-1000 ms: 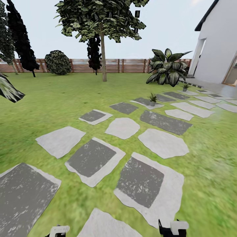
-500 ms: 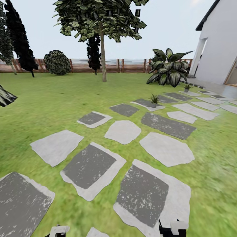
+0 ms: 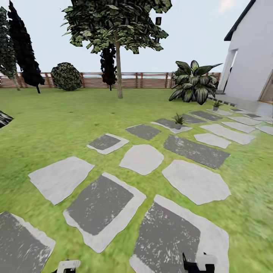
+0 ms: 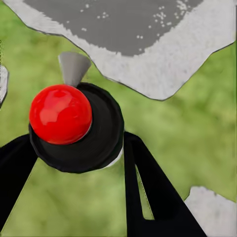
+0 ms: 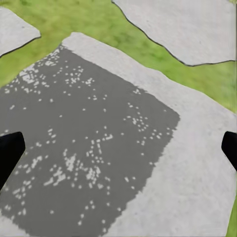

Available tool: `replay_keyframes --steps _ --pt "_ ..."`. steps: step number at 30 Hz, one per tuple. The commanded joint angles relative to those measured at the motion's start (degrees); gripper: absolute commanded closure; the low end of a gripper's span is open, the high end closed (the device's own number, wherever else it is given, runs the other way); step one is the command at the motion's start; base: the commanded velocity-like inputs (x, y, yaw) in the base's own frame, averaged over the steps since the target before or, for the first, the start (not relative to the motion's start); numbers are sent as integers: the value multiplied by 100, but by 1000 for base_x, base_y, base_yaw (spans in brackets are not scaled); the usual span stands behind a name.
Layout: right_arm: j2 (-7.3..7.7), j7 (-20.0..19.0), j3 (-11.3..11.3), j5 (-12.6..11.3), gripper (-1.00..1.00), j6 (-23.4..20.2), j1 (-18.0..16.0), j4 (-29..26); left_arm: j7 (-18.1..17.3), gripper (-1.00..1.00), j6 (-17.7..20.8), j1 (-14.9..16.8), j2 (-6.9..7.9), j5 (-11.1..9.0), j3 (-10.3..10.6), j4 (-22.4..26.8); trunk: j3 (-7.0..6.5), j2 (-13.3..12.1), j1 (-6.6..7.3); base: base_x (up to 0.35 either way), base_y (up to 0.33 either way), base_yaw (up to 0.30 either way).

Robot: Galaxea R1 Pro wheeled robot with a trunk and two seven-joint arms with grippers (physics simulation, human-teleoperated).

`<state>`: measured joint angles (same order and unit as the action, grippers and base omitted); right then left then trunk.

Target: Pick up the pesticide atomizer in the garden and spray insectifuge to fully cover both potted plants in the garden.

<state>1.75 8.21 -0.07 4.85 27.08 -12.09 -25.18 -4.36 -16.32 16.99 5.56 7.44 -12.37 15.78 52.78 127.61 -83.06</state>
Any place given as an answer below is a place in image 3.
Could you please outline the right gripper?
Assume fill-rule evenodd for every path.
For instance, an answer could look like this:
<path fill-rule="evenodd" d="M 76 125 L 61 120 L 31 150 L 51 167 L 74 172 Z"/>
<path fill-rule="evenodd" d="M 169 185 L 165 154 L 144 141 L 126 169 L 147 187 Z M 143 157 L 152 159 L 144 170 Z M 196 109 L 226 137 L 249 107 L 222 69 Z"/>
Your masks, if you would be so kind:
<path fill-rule="evenodd" d="M 199 271 L 199 268 L 196 263 L 187 262 L 184 252 L 183 252 L 183 264 L 184 264 L 184 269 L 188 270 L 188 273 L 214 273 L 213 264 L 206 264 L 206 270 Z"/>

